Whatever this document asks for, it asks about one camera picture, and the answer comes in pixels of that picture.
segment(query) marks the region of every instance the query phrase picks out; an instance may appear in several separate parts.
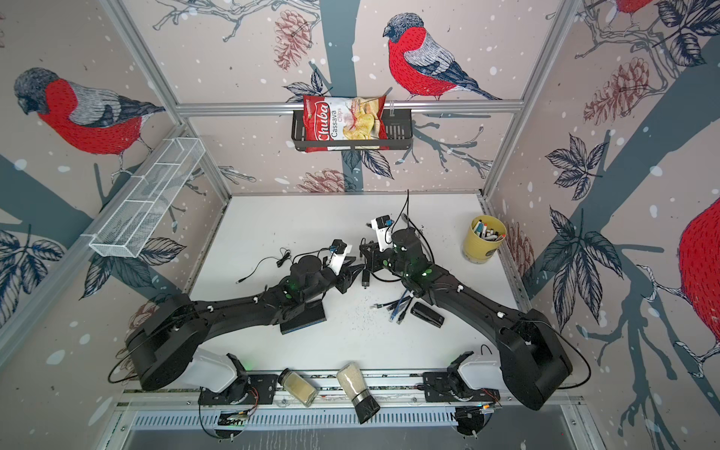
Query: black metal basket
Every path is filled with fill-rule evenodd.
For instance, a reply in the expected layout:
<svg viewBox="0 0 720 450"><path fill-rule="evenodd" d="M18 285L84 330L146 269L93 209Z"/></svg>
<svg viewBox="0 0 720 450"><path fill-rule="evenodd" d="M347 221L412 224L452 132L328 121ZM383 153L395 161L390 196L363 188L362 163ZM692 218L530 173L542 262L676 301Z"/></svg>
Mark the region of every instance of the black metal basket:
<svg viewBox="0 0 720 450"><path fill-rule="evenodd" d="M349 150L371 150L377 146L379 150L407 150L413 145L413 118L410 109L395 109L392 114L387 109L382 112L382 123L385 125L387 139L368 140L305 140L305 124L302 121L303 111L292 113L292 140L295 150L306 151L308 147L349 147Z"/></svg>

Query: blue cable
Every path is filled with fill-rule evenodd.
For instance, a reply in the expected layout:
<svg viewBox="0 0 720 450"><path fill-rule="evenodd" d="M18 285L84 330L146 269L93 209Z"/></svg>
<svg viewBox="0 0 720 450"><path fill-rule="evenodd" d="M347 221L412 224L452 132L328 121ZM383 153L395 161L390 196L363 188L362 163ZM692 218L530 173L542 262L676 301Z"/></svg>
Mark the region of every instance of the blue cable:
<svg viewBox="0 0 720 450"><path fill-rule="evenodd" d="M400 303L402 299L405 298L405 294L408 293L408 290L406 289L405 292L400 295L400 299L397 301L397 305L395 305L395 309L392 311L392 314L390 315L390 322L392 322L393 319L395 319L395 316L397 315L397 312L400 310Z"/></svg>

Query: bird beak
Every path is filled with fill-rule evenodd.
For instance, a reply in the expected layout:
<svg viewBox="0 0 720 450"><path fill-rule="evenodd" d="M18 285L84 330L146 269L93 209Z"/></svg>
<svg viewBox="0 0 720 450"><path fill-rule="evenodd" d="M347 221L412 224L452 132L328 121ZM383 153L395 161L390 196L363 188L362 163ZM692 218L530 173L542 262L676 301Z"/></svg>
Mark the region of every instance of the bird beak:
<svg viewBox="0 0 720 450"><path fill-rule="evenodd" d="M25 99L18 99L18 100L17 100L17 104L20 105L20 109L22 109L22 111L23 111L23 112L25 113L25 115L27 116L27 114L30 112L30 108L27 106L27 100L25 100Z"/></svg>

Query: bird head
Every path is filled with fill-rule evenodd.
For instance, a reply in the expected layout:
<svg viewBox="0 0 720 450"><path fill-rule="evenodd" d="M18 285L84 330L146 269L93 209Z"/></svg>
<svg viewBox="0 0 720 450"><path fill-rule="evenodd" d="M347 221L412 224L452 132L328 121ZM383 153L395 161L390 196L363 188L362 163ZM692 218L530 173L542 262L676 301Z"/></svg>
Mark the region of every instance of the bird head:
<svg viewBox="0 0 720 450"><path fill-rule="evenodd" d="M48 102L45 98L45 88L48 84L60 79L55 72L45 68L35 67L23 72L15 80L15 96L17 103L25 114L37 111L40 114L49 114Z"/></svg>
<svg viewBox="0 0 720 450"><path fill-rule="evenodd" d="M382 36L388 37L392 43L397 44L397 41L399 41L402 35L410 28L422 28L424 26L425 24L420 16L412 12L403 12L390 19L385 27L385 31L382 32Z"/></svg>

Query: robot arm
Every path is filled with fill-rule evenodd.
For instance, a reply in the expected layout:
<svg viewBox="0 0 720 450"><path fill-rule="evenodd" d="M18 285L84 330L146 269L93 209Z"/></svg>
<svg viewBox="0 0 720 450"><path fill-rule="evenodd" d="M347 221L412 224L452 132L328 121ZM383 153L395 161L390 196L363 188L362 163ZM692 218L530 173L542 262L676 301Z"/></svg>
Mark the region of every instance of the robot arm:
<svg viewBox="0 0 720 450"><path fill-rule="evenodd" d="M333 287L344 294L364 269L389 269L416 297L454 313L494 342L505 385L528 408L538 410L572 372L552 330L530 321L547 323L544 315L536 310L523 314L464 286L427 260L413 228L394 232L392 244L384 250L378 243L361 244L364 264L351 265L354 257L346 256L349 247L334 241L329 264L313 255L303 256L292 264L289 276L250 297L192 302L180 294L164 302L126 340L140 385L156 390L178 379L194 362L198 345L215 336L256 325L280 324L282 330L292 321L312 324L311 319L303 320L321 307L321 295ZM239 362L228 357L238 367L238 376L243 374Z"/></svg>

